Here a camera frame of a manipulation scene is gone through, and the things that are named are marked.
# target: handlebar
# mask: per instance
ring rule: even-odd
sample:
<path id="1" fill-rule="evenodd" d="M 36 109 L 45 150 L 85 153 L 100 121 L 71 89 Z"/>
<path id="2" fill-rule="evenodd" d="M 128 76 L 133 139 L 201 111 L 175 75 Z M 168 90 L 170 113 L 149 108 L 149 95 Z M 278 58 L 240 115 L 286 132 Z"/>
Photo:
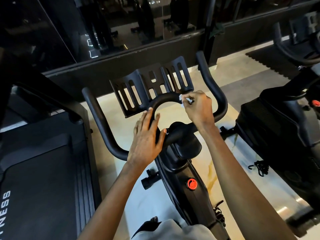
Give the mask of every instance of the handlebar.
<path id="1" fill-rule="evenodd" d="M 202 78 L 209 88 L 209 90 L 212 92 L 214 97 L 216 98 L 218 102 L 218 109 L 216 112 L 213 113 L 215 122 L 219 121 L 220 119 L 225 116 L 227 110 L 228 110 L 228 102 L 227 98 L 220 89 L 220 87 L 216 84 L 214 79 L 212 78 L 208 65 L 206 63 L 205 56 L 202 51 L 198 51 L 196 53 L 196 59 L 198 61 L 198 66 L 202 75 Z M 102 138 L 108 148 L 108 150 L 111 152 L 112 155 L 115 157 L 126 161 L 128 157 L 128 151 L 122 149 L 116 142 L 112 131 L 110 129 L 110 126 L 106 120 L 105 115 L 102 112 L 101 107 L 98 104 L 97 99 L 92 95 L 90 90 L 88 88 L 82 89 L 82 94 L 90 108 L 90 111 L 92 112 L 92 115 L 94 117 L 94 120 L 97 123 L 98 129 L 102 135 Z M 163 103 L 166 102 L 176 102 L 180 103 L 179 100 L 179 94 L 174 92 L 168 92 L 161 94 L 157 97 L 155 97 L 151 102 L 149 107 L 153 108 L 153 114 L 152 119 L 154 119 L 155 111 L 156 109 Z M 198 131 L 197 127 L 194 123 L 184 124 L 179 126 L 178 128 L 174 129 L 174 131 L 170 132 L 164 142 L 163 147 L 166 147 L 176 141 L 178 141 L 181 137 L 184 137 L 188 133 L 194 133 Z"/>
<path id="2" fill-rule="evenodd" d="M 273 43 L 278 48 L 278 50 L 286 56 L 293 63 L 297 63 L 298 65 L 312 66 L 320 62 L 320 57 L 315 59 L 305 59 L 295 55 L 288 47 L 283 44 L 281 28 L 279 23 L 275 23 L 273 25 L 274 30 L 274 39 Z"/>

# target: tiled floor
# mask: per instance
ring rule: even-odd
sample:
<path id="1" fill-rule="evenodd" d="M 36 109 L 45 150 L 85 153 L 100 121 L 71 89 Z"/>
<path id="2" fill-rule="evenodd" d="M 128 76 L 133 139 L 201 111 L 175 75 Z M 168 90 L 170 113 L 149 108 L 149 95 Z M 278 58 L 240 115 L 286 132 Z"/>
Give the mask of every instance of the tiled floor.
<path id="1" fill-rule="evenodd" d="M 266 88 L 264 86 L 279 86 L 286 82 L 285 78 L 274 74 L 267 67 L 245 56 L 244 53 L 220 59 L 217 69 L 212 70 L 211 73 L 229 99 L 228 112 L 221 121 L 216 123 L 218 127 L 222 125 L 228 128 L 232 127 L 238 116 L 237 110 L 239 109 L 239 105 L 246 102 L 247 99 L 257 97 L 259 92 Z M 204 84 L 200 72 L 197 69 L 192 69 L 190 76 L 195 90 L 202 90 L 213 98 L 212 93 Z M 242 94 L 239 96 L 239 99 L 237 99 L 237 94 L 240 94 L 240 88 L 242 91 L 250 92 L 248 92 L 247 96 Z M 215 111 L 217 105 L 214 98 L 213 101 L 212 107 Z M 125 119 L 114 94 L 102 96 L 98 98 L 98 102 L 106 115 L 116 141 L 123 149 L 128 150 L 133 139 L 133 127 L 140 117 L 140 114 Z M 160 129 L 169 127 L 174 121 L 189 122 L 184 109 L 182 109 L 179 104 L 163 104 L 158 108 L 157 112 L 161 114 L 159 122 Z M 99 171 L 100 188 L 102 198 L 104 198 L 121 171 L 124 161 L 110 154 L 104 145 L 90 112 L 89 117 L 90 125 L 93 129 L 92 139 Z M 209 150 L 199 133 L 196 133 L 196 136 L 202 143 L 202 151 L 192 162 L 208 189 L 212 204 L 215 204 L 224 199 L 223 194 L 217 180 Z M 253 164 L 258 157 L 241 138 L 233 136 L 228 138 L 226 143 L 246 173 L 282 218 L 286 219 L 293 213 L 307 207 L 306 202 L 299 198 L 272 169 L 270 169 L 270 173 L 266 177 L 260 177 L 256 169 L 249 170 L 247 168 L 247 166 Z M 148 168 L 156 169 L 155 163 L 151 163 Z M 146 176 L 147 174 L 144 172 L 140 179 Z M 114 238 L 115 240 L 130 239 L 143 222 L 154 216 L 158 216 L 160 221 L 172 218 L 183 224 L 183 220 L 170 201 L 162 181 L 158 181 L 150 189 L 144 190 L 140 179 L 134 186 L 126 204 L 122 220 Z M 226 229 L 230 238 L 232 240 L 244 239 L 226 202 L 224 202 L 220 208 L 226 218 Z M 319 235 L 319 232 L 320 229 L 318 226 L 313 227 L 303 239 L 317 239 L 316 236 Z"/>

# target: white tissue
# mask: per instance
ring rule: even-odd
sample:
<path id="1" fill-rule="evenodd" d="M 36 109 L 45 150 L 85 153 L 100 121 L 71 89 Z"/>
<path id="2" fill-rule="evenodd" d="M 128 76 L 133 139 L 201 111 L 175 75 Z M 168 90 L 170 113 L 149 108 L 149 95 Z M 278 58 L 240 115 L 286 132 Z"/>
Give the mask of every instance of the white tissue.
<path id="1" fill-rule="evenodd" d="M 179 100 L 182 100 L 182 94 L 179 95 Z M 188 100 L 190 104 L 193 102 L 192 99 L 190 99 L 188 97 L 186 97 L 186 100 Z"/>

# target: treadmill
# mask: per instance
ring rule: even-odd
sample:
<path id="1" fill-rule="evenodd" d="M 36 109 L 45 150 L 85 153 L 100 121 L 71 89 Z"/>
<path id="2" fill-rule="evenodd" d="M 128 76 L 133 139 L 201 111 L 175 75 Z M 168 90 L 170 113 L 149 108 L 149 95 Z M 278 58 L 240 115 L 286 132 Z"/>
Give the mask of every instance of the treadmill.
<path id="1" fill-rule="evenodd" d="M 0 48 L 0 125 L 13 85 L 64 112 L 0 133 L 0 239 L 75 240 L 102 200 L 87 110 Z"/>

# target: white cloth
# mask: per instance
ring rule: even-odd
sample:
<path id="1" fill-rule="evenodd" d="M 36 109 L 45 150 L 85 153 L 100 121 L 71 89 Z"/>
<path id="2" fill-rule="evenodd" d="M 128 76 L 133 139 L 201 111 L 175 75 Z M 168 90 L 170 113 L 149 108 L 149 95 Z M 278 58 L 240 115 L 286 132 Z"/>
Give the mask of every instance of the white cloth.
<path id="1" fill-rule="evenodd" d="M 203 225 L 181 228 L 170 219 L 160 223 L 153 232 L 138 232 L 132 240 L 216 240 L 211 231 Z"/>

